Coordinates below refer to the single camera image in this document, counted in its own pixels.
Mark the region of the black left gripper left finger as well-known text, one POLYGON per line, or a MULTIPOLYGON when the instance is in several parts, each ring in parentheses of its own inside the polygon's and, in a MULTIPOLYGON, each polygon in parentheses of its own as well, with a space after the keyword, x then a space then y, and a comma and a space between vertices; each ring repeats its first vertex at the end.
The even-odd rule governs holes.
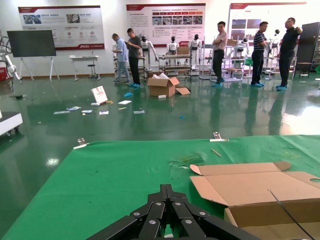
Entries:
POLYGON ((159 235, 167 202, 167 185, 148 195, 147 203, 90 236, 89 240, 134 240, 159 235))

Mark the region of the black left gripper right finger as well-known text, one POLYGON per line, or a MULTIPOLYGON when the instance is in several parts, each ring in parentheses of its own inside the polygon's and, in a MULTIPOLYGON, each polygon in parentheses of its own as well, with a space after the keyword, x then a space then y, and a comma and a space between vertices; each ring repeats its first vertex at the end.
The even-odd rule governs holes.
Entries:
POLYGON ((166 186, 166 220, 173 236, 190 240, 257 240, 258 237, 191 204, 184 193, 166 186))

